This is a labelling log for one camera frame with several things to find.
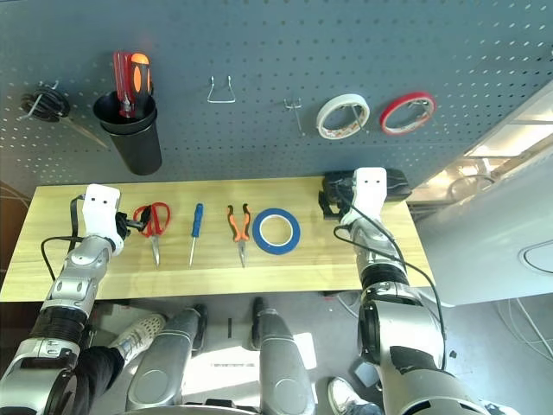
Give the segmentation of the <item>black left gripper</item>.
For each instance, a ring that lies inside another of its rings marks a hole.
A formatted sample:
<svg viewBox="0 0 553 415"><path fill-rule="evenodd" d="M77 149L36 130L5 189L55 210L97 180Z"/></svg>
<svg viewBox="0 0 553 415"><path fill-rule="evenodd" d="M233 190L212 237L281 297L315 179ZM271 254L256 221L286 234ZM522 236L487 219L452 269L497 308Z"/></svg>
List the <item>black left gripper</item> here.
<svg viewBox="0 0 553 415"><path fill-rule="evenodd" d="M133 214L133 220L128 221L128 227L142 231L146 224L141 221L150 220L150 207L139 207ZM117 212L115 215L116 230L121 238L126 238L130 234L127 227L127 214Z"/></svg>

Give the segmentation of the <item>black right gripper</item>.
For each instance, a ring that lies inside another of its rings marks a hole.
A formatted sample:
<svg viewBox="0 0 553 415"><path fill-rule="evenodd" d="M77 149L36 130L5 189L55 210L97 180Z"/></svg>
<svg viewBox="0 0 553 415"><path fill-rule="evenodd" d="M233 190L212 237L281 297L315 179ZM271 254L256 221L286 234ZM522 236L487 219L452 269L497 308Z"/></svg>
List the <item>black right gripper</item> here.
<svg viewBox="0 0 553 415"><path fill-rule="evenodd" d="M323 207L324 220L342 220L348 212L348 205L343 203L342 197L349 202L353 200L353 171L341 170L325 173L322 190L318 194L319 205Z"/></svg>

